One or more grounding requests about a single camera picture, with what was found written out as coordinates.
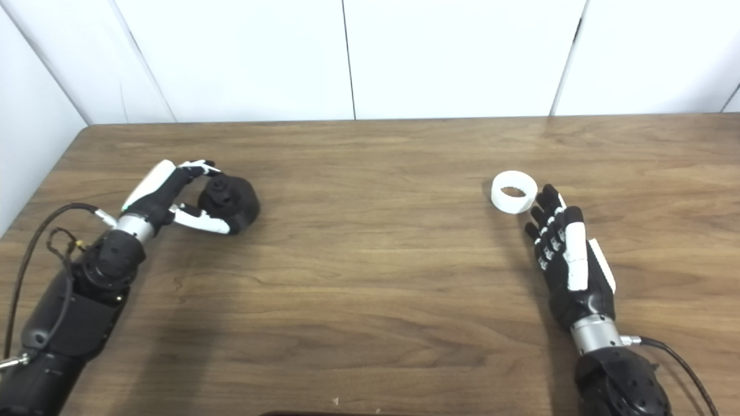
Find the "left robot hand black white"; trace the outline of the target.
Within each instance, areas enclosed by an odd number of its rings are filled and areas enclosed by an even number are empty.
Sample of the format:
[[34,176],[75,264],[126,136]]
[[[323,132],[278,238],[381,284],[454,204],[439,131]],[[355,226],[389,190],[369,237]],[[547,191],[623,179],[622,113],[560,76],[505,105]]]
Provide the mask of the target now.
[[162,226],[171,223],[191,229],[229,235],[232,227],[196,206],[177,205],[175,199],[186,186],[201,176],[215,177],[221,170],[213,161],[198,159],[175,164],[168,159],[159,162],[146,174],[121,208],[117,229],[134,234],[133,224],[145,224],[154,236]]

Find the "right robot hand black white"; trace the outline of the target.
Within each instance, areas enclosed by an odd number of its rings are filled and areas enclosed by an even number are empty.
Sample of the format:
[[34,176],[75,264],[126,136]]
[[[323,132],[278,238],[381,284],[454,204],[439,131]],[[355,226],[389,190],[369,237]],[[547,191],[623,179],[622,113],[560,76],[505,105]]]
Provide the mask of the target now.
[[553,319],[564,329],[592,314],[615,319],[616,282],[599,242],[587,237],[581,208],[566,205],[552,184],[535,201],[525,232],[533,240]]

